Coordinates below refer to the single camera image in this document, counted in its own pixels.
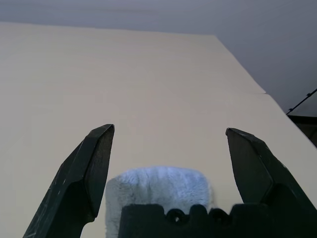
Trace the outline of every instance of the black cable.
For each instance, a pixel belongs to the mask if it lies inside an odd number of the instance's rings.
[[[295,107],[290,108],[290,109],[288,110],[287,115],[290,114],[292,111],[294,111],[295,108],[297,108],[299,105],[301,105],[304,101],[307,100],[307,98],[311,97],[315,92],[317,92],[317,89],[315,89],[313,92],[307,94],[306,98],[304,98],[304,99],[303,99],[299,104],[297,104]]]

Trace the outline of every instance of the plush fabric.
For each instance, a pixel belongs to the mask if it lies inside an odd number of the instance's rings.
[[[199,171],[176,167],[150,167],[129,170],[106,184],[106,238],[117,238],[121,210],[130,204],[159,204],[167,213],[201,204],[213,207],[212,190]]]

